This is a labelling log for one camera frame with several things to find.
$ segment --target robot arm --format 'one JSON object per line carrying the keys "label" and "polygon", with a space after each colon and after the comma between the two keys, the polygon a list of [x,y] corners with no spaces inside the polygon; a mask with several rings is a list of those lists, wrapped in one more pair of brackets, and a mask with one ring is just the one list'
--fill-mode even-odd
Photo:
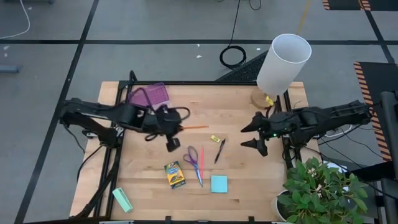
{"label": "robot arm", "polygon": [[173,138],[182,130],[180,114],[176,109],[168,108],[166,105],[159,107],[154,114],[151,114],[151,111],[145,106],[130,103],[108,106],[72,98],[65,101],[60,123],[66,127],[71,124],[81,126],[95,133],[102,145],[117,147],[118,132],[114,128],[105,128],[92,118],[107,119],[124,129],[149,134],[146,137],[147,141],[153,140],[158,135],[165,135],[167,150],[174,151],[180,146],[179,140]]}
{"label": "robot arm", "polygon": [[323,135],[329,130],[339,128],[344,124],[368,124],[372,114],[369,106],[358,100],[330,108],[306,107],[281,112],[266,118],[261,112],[256,112],[249,125],[241,132],[257,131],[260,140],[252,139],[242,142],[242,146],[257,149],[262,156],[267,156],[267,146],[264,141],[270,138],[288,134],[294,147],[305,146],[316,135]]}

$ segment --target green eraser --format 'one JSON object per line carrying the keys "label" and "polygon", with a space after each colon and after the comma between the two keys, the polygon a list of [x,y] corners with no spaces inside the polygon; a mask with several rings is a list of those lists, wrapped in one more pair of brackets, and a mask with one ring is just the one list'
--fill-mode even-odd
{"label": "green eraser", "polygon": [[112,191],[112,194],[114,195],[116,200],[119,202],[120,206],[122,206],[124,212],[126,212],[126,213],[131,212],[133,207],[121,187],[114,189]]}

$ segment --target gray floor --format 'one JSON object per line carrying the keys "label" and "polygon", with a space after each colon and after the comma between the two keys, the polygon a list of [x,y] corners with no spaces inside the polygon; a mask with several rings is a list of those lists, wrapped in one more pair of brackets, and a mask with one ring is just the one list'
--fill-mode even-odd
{"label": "gray floor", "polygon": [[[26,1],[32,26],[16,39],[78,40],[93,0],[56,0],[49,5]],[[88,40],[229,39],[237,1],[99,0]],[[242,1],[235,39],[273,39],[295,33],[305,0],[266,0],[259,11]],[[374,12],[386,40],[397,40],[398,12]],[[0,1],[0,36],[25,29],[18,1]],[[301,35],[308,40],[376,40],[363,11],[326,11],[313,0]],[[68,97],[95,101],[105,80],[126,79],[134,70],[139,80],[215,80],[228,73],[218,56],[225,44],[85,45]],[[242,45],[248,59],[268,45]],[[353,68],[354,61],[387,62],[379,46],[313,45],[313,55],[297,77],[306,87],[311,106],[333,106],[363,100]],[[389,46],[398,59],[398,46]],[[0,220],[12,223],[42,147],[76,45],[0,44],[0,64],[23,65],[17,75],[0,75]],[[228,52],[229,63],[240,60]],[[378,152],[372,131],[350,136]],[[78,135],[81,142],[85,139]],[[331,146],[366,165],[381,159],[345,138]],[[327,147],[323,153],[345,158]],[[57,126],[25,222],[66,218],[76,187],[76,172],[83,154],[72,137]]]}

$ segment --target crayon box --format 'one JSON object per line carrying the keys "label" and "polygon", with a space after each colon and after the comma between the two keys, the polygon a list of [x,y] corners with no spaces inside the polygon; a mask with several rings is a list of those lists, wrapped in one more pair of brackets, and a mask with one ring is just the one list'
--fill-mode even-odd
{"label": "crayon box", "polygon": [[177,188],[185,184],[184,175],[178,161],[172,162],[164,166],[164,170],[167,174],[167,179],[172,189]]}

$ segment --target lamp base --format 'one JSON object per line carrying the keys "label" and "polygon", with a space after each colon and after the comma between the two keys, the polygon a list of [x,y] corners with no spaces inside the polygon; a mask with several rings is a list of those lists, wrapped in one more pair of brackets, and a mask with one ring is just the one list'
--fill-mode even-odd
{"label": "lamp base", "polygon": [[271,106],[271,104],[267,101],[267,96],[273,100],[273,102],[276,102],[276,96],[274,95],[268,95],[267,93],[264,93],[262,90],[260,90],[258,87],[253,90],[251,93],[251,103],[259,109],[265,110],[268,107]]}

